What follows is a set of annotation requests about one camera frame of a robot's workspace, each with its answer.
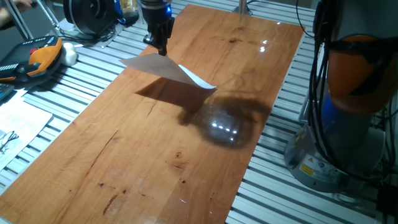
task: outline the wood grain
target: wood grain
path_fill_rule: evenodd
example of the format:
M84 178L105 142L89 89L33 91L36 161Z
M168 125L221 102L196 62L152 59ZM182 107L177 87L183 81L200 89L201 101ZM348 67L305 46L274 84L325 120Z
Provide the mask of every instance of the wood grain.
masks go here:
M0 216L223 223L301 36L299 26L187 6L169 57L217 90L125 69L0 197Z

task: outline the white paper sheet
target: white paper sheet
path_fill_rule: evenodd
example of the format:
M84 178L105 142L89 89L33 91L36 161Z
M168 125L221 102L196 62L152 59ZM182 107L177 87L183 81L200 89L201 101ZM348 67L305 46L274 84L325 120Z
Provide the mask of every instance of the white paper sheet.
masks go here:
M205 82L190 70L186 69L184 66L177 65L168 56L149 54L120 61L125 64L125 66L140 70L142 72L147 72L174 81L199 86L205 89L216 88L216 86Z
M18 99L0 106L0 139L11 131L19 136L0 152L0 170L40 133L51 117L52 114Z

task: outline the warning label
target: warning label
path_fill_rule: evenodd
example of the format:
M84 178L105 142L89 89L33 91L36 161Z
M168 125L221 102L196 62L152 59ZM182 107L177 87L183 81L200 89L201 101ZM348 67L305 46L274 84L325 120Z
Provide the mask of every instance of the warning label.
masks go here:
M304 173L310 175L312 177L313 173L314 173L314 169L312 169L311 167L305 165L304 163L301 164L300 166L300 170L303 171Z
M329 183L336 183L340 176L332 165L308 154L305 155L300 170L314 179Z

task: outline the black glasses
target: black glasses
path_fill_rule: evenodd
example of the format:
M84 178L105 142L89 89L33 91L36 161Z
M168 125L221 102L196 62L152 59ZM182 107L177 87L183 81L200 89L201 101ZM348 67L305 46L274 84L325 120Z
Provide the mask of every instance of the black glasses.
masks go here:
M11 142L12 140L15 140L19 138L19 136L15 133L15 131L10 131L6 135L4 135L0 139L0 152L5 153L5 151L8 149L6 145Z

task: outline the metal slotted surface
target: metal slotted surface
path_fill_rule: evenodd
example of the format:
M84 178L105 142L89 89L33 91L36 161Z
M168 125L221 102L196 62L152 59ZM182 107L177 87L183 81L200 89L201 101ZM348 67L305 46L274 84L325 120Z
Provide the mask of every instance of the metal slotted surface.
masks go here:
M173 0L172 10L176 16L187 4L196 4L232 11L238 2ZM298 24L294 6L264 1L253 2L249 8L256 17ZM315 11L299 8L299 14L310 32ZM135 24L124 29L104 49L77 48L76 65L60 68L49 82L24 96L25 102L52 113L53 118L0 171L0 193L124 70L120 59L136 57L144 50L146 28ZM308 91L313 48L313 40L303 35L226 223L381 223L374 203L375 189L365 189L357 196L316 192L285 168L287 141L302 127L297 120Z

